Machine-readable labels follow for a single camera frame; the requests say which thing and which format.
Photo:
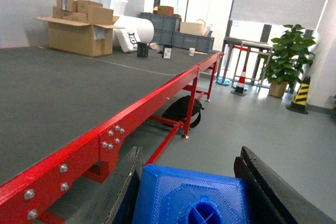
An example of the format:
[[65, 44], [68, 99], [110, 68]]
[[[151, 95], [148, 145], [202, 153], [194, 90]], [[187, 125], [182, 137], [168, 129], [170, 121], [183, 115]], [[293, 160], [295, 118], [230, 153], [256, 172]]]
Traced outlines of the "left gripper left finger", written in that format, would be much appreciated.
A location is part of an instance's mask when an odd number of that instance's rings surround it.
[[143, 148], [133, 147], [65, 223], [132, 223], [143, 170]]

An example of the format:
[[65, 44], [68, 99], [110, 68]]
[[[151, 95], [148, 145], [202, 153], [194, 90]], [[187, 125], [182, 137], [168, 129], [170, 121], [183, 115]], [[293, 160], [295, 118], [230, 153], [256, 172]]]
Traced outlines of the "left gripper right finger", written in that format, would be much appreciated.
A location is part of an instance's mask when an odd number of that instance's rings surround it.
[[335, 223], [246, 146], [235, 158], [234, 173], [247, 185], [254, 223]]

